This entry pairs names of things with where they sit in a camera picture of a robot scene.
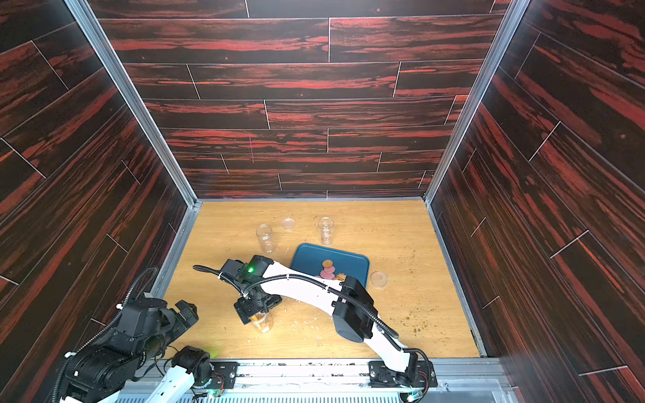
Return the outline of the clear jar lid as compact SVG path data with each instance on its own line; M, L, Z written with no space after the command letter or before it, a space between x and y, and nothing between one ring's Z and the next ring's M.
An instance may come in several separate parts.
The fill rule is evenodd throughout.
M291 217L284 218L281 221L282 228L287 232L294 230L296 225L297 225L296 220Z
M382 271L376 271L371 274L370 282L374 288L384 290L388 286L389 277Z

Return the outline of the clear jar with cookies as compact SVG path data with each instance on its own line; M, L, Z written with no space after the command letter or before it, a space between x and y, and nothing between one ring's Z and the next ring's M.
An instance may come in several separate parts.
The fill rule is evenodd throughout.
M320 240L323 245L330 245L334 241L334 220L322 217L317 223Z

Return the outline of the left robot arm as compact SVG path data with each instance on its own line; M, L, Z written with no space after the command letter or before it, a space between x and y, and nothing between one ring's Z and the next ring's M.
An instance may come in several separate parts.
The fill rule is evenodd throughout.
M140 273L126 292L119 312L107 327L66 354L56 378L53 402L114 402L127 381L139 380L136 372L145 362L164 354L198 322L198 309L183 300L176 308L165 300L147 297L137 287L157 268Z

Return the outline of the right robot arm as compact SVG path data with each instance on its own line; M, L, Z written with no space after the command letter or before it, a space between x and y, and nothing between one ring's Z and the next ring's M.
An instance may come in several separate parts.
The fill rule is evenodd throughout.
M377 386L419 388L424 396L438 386L433 363L421 349L407 347L386 324L366 288L354 277L329 280L292 270L268 257L255 255L248 263L227 260L219 270L193 265L193 270L216 275L240 294L234 308L243 324L259 325L284 297L328 314L336 334L366 344L382 361L371 382Z

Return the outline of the teal plastic tray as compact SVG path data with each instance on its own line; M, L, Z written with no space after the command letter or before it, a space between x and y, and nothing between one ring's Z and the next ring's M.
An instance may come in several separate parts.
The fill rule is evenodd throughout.
M356 278L364 288L367 287L370 261L364 255L336 250L311 243L301 243L291 263L291 269L307 275L319 275L324 269L323 262L331 260L335 274L345 274Z

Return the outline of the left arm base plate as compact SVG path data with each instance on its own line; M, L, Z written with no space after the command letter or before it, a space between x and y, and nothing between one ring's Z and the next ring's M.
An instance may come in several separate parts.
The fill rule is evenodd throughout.
M179 368L178 374L191 374L194 378L192 388L197 391L215 390L223 391L233 389L239 363L235 361L202 361L200 363L182 367L173 364L173 369Z

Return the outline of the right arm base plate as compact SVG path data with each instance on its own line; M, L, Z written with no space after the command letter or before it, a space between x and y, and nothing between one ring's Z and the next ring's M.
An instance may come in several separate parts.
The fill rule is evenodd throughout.
M438 386L438 381L431 363L424 360L417 362L417 368L411 371L397 372L386 367L382 360L368 363L369 385L373 388L410 387L430 389Z

